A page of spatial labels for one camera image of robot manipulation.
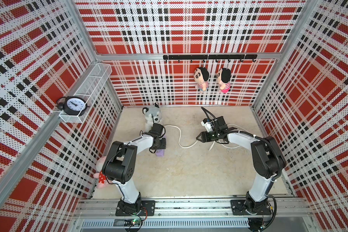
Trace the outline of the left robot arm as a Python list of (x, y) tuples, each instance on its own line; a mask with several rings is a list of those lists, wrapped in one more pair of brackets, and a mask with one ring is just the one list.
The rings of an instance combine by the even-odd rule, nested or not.
[(138, 138), (128, 142), (113, 142), (109, 153), (104, 159), (101, 175), (108, 184), (115, 185), (121, 194), (115, 215), (117, 217), (153, 216), (154, 200), (143, 200), (132, 179), (137, 155), (149, 150), (166, 149), (164, 126), (154, 123), (149, 132), (143, 132)]

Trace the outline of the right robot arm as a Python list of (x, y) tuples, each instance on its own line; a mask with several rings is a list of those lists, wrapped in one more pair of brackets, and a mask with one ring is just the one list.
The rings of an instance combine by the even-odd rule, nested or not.
[(201, 132), (196, 140), (202, 143), (222, 140), (225, 144), (236, 144), (251, 151), (256, 176), (251, 189), (246, 193), (244, 205), (239, 210), (250, 215), (271, 214), (271, 210), (267, 208), (268, 195), (287, 164), (275, 138), (261, 138), (235, 127), (229, 128), (223, 117), (204, 119), (201, 125), (206, 131)]

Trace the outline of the purple power strip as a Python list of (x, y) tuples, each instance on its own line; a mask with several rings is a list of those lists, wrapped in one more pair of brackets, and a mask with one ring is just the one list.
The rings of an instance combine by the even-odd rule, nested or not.
[(163, 157), (164, 153), (165, 153), (165, 149), (159, 149), (159, 150), (156, 150), (155, 152), (157, 157)]

